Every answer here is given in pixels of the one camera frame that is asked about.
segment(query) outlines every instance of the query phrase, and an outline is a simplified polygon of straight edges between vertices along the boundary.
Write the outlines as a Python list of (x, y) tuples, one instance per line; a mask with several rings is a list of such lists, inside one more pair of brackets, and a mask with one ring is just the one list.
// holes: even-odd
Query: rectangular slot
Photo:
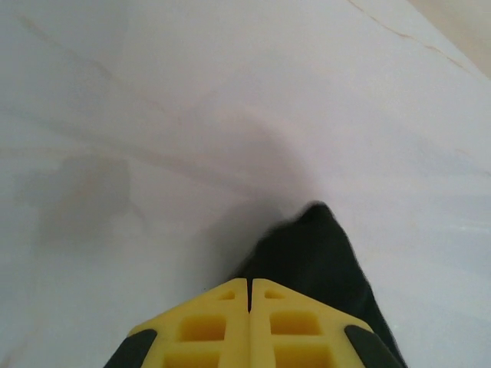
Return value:
[(325, 345), (290, 344), (275, 347), (276, 368), (332, 368), (331, 352)]
[(320, 335), (321, 328), (315, 314), (303, 310), (284, 310), (269, 316), (273, 335)]
[(218, 368), (218, 352), (167, 353), (163, 368)]
[(180, 325), (179, 341), (220, 341), (225, 339), (227, 321), (220, 315), (186, 317)]

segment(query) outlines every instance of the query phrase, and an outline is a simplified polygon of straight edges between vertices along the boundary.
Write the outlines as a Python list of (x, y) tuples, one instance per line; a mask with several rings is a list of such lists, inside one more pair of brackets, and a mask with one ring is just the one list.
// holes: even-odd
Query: marble tile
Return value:
[(489, 360), (491, 84), (404, 0), (8, 0), (0, 48), (0, 366), (103, 366), (311, 199), (410, 366)]

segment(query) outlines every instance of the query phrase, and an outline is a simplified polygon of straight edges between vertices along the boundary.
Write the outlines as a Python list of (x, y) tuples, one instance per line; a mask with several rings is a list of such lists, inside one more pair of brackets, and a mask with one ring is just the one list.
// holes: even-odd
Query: black rubber edge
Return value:
[(402, 368), (379, 336), (359, 326), (344, 328), (365, 368)]
[(104, 368), (141, 368), (155, 337), (155, 330), (143, 330), (127, 337)]

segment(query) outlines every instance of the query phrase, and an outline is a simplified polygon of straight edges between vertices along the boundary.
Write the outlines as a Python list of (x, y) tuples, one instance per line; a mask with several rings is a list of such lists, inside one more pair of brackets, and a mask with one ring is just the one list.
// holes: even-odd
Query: yellow plastic object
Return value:
[(142, 368), (249, 367), (247, 282), (235, 279), (135, 327), (157, 337)]
[(220, 285), (135, 327), (157, 337), (142, 368), (363, 368), (344, 334), (363, 321), (268, 280)]
[(364, 368), (344, 327), (371, 328), (310, 297), (254, 280), (249, 318), (251, 368)]

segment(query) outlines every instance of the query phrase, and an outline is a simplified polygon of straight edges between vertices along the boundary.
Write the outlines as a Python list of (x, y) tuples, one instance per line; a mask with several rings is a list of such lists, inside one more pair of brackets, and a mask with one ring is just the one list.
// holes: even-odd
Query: marble vein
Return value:
[(462, 63), (460, 63), (459, 61), (457, 61), (457, 60), (453, 59), (452, 57), (448, 56), (443, 51), (441, 51), (439, 48), (436, 48), (435, 46), (433, 46), (431, 44), (425, 44), (424, 42), (418, 40), (417, 38), (411, 36), (410, 34), (405, 34), (405, 33), (399, 32), (399, 31), (397, 31), (397, 30), (389, 27), (388, 25), (385, 25), (382, 21), (380, 21), (379, 19), (375, 18), (373, 15), (368, 14), (360, 5), (358, 5), (357, 3), (355, 3), (353, 0), (346, 0), (346, 1), (349, 2), (351, 5), (353, 5), (360, 12), (362, 12), (364, 15), (368, 16), (372, 21), (374, 21), (375, 23), (379, 24), (382, 28), (387, 29), (389, 32), (394, 33), (395, 35), (397, 35), (397, 36), (399, 36), (401, 38), (404, 38), (404, 39), (407, 39), (407, 40), (412, 40), (412, 41), (417, 42), (418, 44), (420, 44), (421, 46), (423, 46), (427, 50), (430, 50), (432, 52), (435, 52), (435, 53), (439, 54), (440, 56), (443, 56), (444, 58), (446, 58), (452, 64), (456, 65), (457, 67), (459, 67), (460, 69), (466, 71), (467, 73), (473, 75), (466, 67), (463, 66)]
[(131, 94), (133, 94), (140, 100), (149, 104), (153, 109), (158, 110), (161, 113), (165, 113), (167, 116), (169, 116), (169, 112), (160, 103), (158, 103), (155, 100), (152, 100), (144, 92), (139, 91), (129, 82), (123, 80), (122, 78), (112, 73), (101, 62), (92, 60), (87, 57), (85, 58), (79, 55), (79, 53), (77, 53), (76, 51), (68, 48), (67, 46), (60, 44), (59, 42), (54, 40), (53, 37), (51, 37), (49, 34), (44, 32), (38, 25), (36, 25), (36, 23), (32, 19), (26, 17), (25, 15), (14, 13), (14, 16), (21, 24), (21, 26), (31, 35), (34, 35), (37, 39), (45, 42), (52, 48), (56, 48), (62, 51), (68, 58), (71, 58), (72, 60), (78, 63), (88, 64), (92, 66), (93, 68), (97, 69), (105, 78), (116, 84), (119, 88), (129, 91)]

